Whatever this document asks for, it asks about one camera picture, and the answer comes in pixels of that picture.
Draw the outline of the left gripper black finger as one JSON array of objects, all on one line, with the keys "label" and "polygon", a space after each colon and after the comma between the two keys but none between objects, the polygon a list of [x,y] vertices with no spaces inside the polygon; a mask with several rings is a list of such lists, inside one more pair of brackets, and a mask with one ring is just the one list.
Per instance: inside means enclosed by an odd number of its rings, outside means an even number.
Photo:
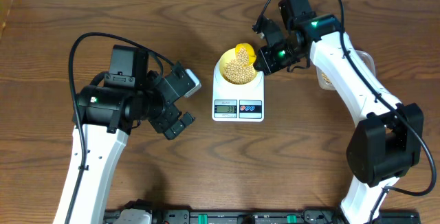
[{"label": "left gripper black finger", "polygon": [[163,134],[167,140],[173,140],[175,139],[184,129],[186,128],[186,125],[181,121],[178,120],[176,123],[174,123],[170,128],[166,129]]},{"label": "left gripper black finger", "polygon": [[195,121],[195,117],[193,117],[189,112],[185,112],[180,121],[184,126],[189,126]]}]

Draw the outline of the yellow measuring scoop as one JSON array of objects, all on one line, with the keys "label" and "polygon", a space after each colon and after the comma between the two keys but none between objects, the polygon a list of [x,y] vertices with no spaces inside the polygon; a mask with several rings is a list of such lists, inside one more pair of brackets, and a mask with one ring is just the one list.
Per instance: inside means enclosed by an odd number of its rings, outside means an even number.
[{"label": "yellow measuring scoop", "polygon": [[239,43],[236,45],[235,56],[242,65],[253,65],[256,61],[255,51],[249,43]]}]

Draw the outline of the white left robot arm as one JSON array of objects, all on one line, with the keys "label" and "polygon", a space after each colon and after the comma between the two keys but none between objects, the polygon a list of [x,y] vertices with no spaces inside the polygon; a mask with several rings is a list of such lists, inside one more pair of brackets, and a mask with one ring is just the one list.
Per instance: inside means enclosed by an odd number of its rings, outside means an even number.
[{"label": "white left robot arm", "polygon": [[72,137],[69,170],[55,223],[102,223],[118,160],[136,121],[148,121],[166,139],[194,122],[175,101],[200,87],[194,73],[175,63],[163,76],[148,69],[154,54],[114,45],[107,72],[77,95],[80,122]]}]

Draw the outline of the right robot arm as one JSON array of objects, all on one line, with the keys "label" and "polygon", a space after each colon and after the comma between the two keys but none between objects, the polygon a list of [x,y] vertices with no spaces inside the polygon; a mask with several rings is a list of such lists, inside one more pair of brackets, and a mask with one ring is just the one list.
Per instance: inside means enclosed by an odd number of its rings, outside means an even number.
[{"label": "right robot arm", "polygon": [[353,179],[340,204],[342,219],[376,221],[390,188],[419,163],[423,112],[416,104],[402,104],[379,82],[353,49],[340,19],[318,16],[308,0],[282,0],[278,8],[289,35],[259,15],[252,29],[267,44],[258,51],[254,68],[268,76],[293,71],[306,58],[331,81],[355,125],[346,149]]}]

